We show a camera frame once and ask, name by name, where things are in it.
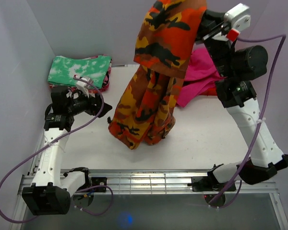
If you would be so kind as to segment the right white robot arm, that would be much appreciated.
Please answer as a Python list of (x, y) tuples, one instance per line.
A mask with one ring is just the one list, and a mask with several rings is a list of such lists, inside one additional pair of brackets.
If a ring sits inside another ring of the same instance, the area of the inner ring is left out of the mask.
[(238, 4), (226, 13), (206, 10), (200, 22), (196, 43), (204, 44), (221, 80), (216, 94), (239, 128), (248, 151), (237, 163), (214, 165), (207, 175), (192, 181), (200, 191), (230, 189), (241, 180), (253, 185), (271, 179), (288, 167), (288, 154), (277, 146), (264, 121), (266, 104), (259, 105), (252, 81), (273, 74), (267, 69), (268, 52), (261, 40), (236, 50), (240, 32), (250, 26), (249, 8)]

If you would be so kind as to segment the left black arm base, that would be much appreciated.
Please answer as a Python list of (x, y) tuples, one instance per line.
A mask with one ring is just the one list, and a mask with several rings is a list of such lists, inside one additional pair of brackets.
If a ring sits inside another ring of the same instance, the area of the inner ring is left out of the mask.
[(89, 183), (84, 184), (77, 189), (77, 192), (80, 190), (86, 189), (85, 193), (103, 193), (106, 192), (106, 188), (102, 187), (102, 185), (107, 185), (108, 178), (107, 177), (90, 177)]

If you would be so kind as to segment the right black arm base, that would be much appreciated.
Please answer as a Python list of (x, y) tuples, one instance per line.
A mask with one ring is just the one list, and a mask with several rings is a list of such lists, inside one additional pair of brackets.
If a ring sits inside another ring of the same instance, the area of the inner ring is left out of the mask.
[(191, 182), (187, 184), (192, 188), (193, 192), (219, 192), (221, 191), (227, 182), (219, 183), (213, 182), (208, 176), (192, 177)]

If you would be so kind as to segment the orange camouflage trousers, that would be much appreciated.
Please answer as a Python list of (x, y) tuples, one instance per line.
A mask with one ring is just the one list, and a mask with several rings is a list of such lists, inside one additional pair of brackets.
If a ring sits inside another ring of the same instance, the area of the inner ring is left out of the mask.
[(135, 44), (139, 67), (108, 126), (128, 148), (155, 145), (174, 127), (173, 112), (206, 8), (204, 0), (158, 0), (146, 13)]

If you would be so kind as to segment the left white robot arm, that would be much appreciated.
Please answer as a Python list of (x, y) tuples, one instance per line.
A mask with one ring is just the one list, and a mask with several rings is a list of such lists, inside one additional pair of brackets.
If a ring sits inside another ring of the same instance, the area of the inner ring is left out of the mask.
[(101, 118), (112, 109), (99, 94), (85, 95), (67, 86), (52, 88), (51, 100), (45, 111), (45, 150), (30, 186), (22, 190), (22, 198), (34, 216), (67, 214), (77, 191), (91, 191), (92, 179), (86, 167), (73, 168), (61, 179), (63, 154), (76, 115)]

